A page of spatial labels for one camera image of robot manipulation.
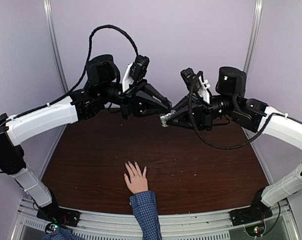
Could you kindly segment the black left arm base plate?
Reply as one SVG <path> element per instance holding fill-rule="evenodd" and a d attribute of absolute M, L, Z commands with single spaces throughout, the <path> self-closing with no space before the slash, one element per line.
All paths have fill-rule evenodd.
<path fill-rule="evenodd" d="M 65 208 L 39 209 L 36 217 L 64 227 L 77 227 L 81 213 Z"/>

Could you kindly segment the clear nail polish bottle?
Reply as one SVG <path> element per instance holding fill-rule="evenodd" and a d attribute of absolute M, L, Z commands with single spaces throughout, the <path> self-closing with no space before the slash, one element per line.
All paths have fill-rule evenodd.
<path fill-rule="evenodd" d="M 168 118 L 171 117 L 172 115 L 174 115 L 175 112 L 176 112 L 175 110 L 171 110 L 167 114 L 164 114 L 164 113 L 160 114 L 160 122 L 161 122 L 162 127 L 164 127 L 164 128 L 168 127 L 168 125 L 167 125 Z"/>

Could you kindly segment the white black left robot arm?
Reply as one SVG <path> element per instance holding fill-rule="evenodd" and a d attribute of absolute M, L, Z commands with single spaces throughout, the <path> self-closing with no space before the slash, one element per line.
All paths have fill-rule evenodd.
<path fill-rule="evenodd" d="M 25 162 L 21 144 L 56 127 L 88 120 L 108 103 L 118 105 L 124 119 L 168 113 L 170 101 L 145 79 L 148 65 L 149 58 L 138 55 L 120 75 L 112 55 L 97 56 L 85 65 L 87 82 L 82 89 L 26 114 L 0 115 L 0 170 L 34 199 L 52 222 L 61 220 L 62 209 Z"/>

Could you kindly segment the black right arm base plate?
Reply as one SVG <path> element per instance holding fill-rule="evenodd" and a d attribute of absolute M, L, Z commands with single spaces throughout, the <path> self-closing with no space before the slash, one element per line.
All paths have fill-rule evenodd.
<path fill-rule="evenodd" d="M 253 222 L 260 222 L 265 218 L 270 218 L 273 213 L 270 209 L 250 206 L 230 211 L 233 226 L 246 225 Z"/>

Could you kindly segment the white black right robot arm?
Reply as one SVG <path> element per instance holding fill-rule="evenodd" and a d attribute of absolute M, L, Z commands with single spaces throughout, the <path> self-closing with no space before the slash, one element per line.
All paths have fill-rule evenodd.
<path fill-rule="evenodd" d="M 162 126 L 193 129 L 196 134 L 210 131 L 213 120 L 229 116 L 241 127 L 255 133 L 251 139 L 235 146 L 218 146 L 200 138 L 205 144 L 220 150 L 235 150 L 248 145 L 260 135 L 278 138 L 302 150 L 302 122 L 286 113 L 277 111 L 267 103 L 245 98 L 247 74 L 237 68 L 223 66 L 219 69 L 216 95 L 209 90 L 208 80 L 202 71 L 191 68 L 181 71 L 181 77 L 189 91 L 168 114 L 160 117 Z M 257 191 L 247 217 L 257 221 L 279 201 L 302 189 L 302 163 L 276 183 Z"/>

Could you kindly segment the mannequin hand with painted nails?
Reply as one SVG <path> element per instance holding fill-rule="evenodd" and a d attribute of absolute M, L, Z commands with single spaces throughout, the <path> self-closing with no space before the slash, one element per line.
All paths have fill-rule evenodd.
<path fill-rule="evenodd" d="M 125 183 L 131 193 L 138 194 L 149 191 L 148 180 L 146 177 L 147 167 L 145 166 L 141 170 L 138 162 L 131 163 L 128 161 L 125 163 L 127 173 L 124 173 Z"/>

